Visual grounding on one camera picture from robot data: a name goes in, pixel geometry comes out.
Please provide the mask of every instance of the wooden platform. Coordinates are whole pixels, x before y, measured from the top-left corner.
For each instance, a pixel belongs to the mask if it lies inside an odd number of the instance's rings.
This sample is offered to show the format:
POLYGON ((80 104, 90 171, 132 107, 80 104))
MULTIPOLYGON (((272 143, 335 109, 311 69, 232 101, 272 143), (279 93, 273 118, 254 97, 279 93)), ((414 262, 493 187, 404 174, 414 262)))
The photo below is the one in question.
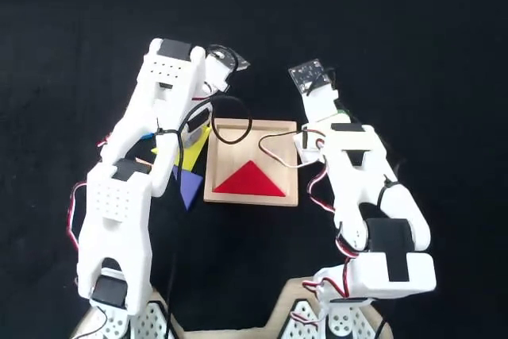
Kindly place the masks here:
MULTIPOLYGON (((216 126, 221 137, 232 141, 241 136, 247 128, 248 121, 243 119, 217 118, 216 126)), ((206 202, 235 202, 260 204, 267 206, 298 205, 298 172, 294 168, 284 167, 258 148, 263 135, 269 133, 286 133, 296 130, 293 121, 254 120, 252 130, 238 144, 220 142, 215 134, 210 133, 208 157, 206 160, 206 177, 204 199, 206 202), (256 166, 285 194, 285 196, 239 195, 214 192, 214 189, 228 179, 235 171, 249 161, 256 166)), ((297 152, 292 134, 273 137, 264 141, 264 145, 290 165, 297 164, 297 152)))

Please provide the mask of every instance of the black tablecloth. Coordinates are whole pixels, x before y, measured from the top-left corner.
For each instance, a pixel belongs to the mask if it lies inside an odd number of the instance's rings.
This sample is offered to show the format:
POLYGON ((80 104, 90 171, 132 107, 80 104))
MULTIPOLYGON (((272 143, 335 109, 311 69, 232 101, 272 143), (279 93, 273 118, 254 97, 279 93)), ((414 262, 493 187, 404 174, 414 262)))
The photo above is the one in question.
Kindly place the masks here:
MULTIPOLYGON (((304 122, 287 68, 314 57, 335 67, 343 102, 406 158, 401 180, 433 234, 437 289, 399 302, 395 336, 496 337, 508 296, 506 4, 0 0, 1 336, 66 337, 83 316, 68 193, 122 116, 149 41, 168 37, 225 44, 250 60, 231 93, 254 118, 304 122)), ((173 295, 184 327, 261 326, 287 279, 342 262, 329 215, 305 196, 317 170, 300 171, 298 208, 196 202, 181 228, 173 295)), ((170 197, 153 203, 160 290, 178 208, 170 197)))

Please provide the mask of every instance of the white robotic arm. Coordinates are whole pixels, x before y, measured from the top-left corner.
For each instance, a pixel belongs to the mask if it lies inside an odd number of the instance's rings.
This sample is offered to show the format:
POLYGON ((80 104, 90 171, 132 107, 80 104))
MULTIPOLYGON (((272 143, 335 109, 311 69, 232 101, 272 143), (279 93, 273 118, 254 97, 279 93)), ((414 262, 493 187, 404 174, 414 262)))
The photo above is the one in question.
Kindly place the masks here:
POLYGON ((429 226, 411 193, 398 182, 379 136, 371 126, 351 122, 337 102, 334 79, 318 60, 291 68, 290 75, 309 119, 294 142, 303 163, 325 165, 333 189, 336 243, 347 255, 344 265, 323 268, 304 284, 321 304, 321 319, 334 306, 433 290, 433 260, 421 252, 430 244, 429 226), (388 218, 365 221, 360 212, 365 202, 377 205, 388 218))
MULTIPOLYGON (((179 130, 190 109, 227 88, 226 79, 235 69, 201 47, 162 39, 150 44, 125 115, 87 176, 77 273, 79 294, 90 304, 125 319, 144 311, 152 293, 150 203, 167 187, 179 150, 177 135, 156 134, 159 153, 151 168, 125 159, 125 154, 146 134, 179 130), (103 266, 105 259, 115 260, 118 268, 103 266)), ((184 142, 201 133, 211 108, 203 105, 193 113, 181 129, 184 142)))

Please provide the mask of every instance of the red triangular puzzle piece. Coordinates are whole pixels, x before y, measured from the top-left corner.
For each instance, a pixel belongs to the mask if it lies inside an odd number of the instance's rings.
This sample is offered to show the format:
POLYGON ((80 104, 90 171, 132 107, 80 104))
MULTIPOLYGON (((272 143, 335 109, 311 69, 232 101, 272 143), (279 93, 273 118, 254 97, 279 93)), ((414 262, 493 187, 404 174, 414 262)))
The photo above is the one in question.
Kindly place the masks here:
POLYGON ((219 194, 286 196, 259 167, 249 161, 234 172, 214 192, 219 194))

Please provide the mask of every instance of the yellow puzzle piece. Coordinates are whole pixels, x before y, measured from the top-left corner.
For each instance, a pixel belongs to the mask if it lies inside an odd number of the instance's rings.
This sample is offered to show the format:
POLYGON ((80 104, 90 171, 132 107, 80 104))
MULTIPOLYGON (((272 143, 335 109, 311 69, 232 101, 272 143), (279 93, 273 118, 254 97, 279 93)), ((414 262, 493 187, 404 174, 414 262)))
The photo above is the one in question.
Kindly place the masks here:
MULTIPOLYGON (((199 153, 203 149, 208 136, 210 135, 210 127, 207 127, 203 130, 203 134, 199 137, 199 139, 191 145, 189 148, 183 150, 183 169, 186 171, 192 171, 192 168, 196 164, 196 160, 198 160, 199 153)), ((157 154, 159 150, 157 147, 152 149, 154 154, 157 154)), ((179 156, 176 154, 175 158, 175 166, 178 166, 179 156)))

